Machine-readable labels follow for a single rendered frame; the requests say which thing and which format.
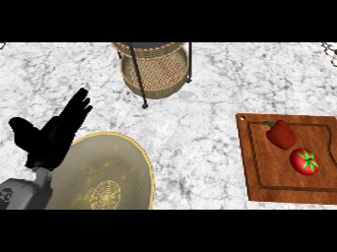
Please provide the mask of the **red bell pepper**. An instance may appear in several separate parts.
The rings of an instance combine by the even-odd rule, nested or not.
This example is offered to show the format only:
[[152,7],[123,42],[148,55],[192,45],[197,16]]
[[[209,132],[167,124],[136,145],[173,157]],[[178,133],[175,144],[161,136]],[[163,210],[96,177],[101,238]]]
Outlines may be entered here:
[[271,127],[266,132],[266,137],[271,143],[283,150],[287,150],[296,144],[296,134],[284,120],[278,120],[275,123],[271,121],[263,122]]

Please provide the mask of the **wicker tiered basket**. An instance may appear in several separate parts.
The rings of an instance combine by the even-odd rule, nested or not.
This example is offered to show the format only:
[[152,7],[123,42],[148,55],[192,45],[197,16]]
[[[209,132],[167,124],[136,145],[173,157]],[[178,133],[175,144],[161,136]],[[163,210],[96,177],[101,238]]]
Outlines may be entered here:
[[114,42],[126,86],[149,99],[173,95],[192,81],[192,49],[185,42]]

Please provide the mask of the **brown wooden cutting board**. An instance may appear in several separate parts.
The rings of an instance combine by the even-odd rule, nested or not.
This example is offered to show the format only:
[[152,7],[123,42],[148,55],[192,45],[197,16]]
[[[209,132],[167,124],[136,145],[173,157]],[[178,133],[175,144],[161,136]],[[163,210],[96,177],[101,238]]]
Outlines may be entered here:
[[[333,116],[235,115],[252,201],[337,205],[337,119]],[[268,139],[284,121],[296,142],[284,150]]]

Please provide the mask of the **red tomato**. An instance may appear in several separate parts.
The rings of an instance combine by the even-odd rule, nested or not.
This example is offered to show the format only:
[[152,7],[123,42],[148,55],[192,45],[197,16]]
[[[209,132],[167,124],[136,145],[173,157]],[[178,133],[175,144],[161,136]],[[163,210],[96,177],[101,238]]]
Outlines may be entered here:
[[302,175],[314,175],[318,172],[318,157],[308,149],[295,149],[292,151],[290,163],[295,171]]

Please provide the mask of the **round olive gold-rimmed plate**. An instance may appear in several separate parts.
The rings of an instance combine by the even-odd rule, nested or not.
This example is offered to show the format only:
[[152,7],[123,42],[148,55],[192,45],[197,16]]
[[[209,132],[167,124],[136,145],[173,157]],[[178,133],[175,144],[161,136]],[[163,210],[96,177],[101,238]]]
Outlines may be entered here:
[[154,173],[133,138],[115,132],[80,138],[52,173],[50,186],[49,210],[149,210]]

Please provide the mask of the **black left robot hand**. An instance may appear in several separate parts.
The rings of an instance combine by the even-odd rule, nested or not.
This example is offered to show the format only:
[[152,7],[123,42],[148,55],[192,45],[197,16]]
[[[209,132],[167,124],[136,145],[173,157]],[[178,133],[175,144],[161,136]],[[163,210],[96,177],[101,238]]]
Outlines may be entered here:
[[89,91],[81,88],[67,103],[58,116],[53,116],[38,129],[22,117],[13,117],[9,125],[15,133],[15,144],[28,152],[25,167],[55,170],[65,159],[75,133],[93,109]]

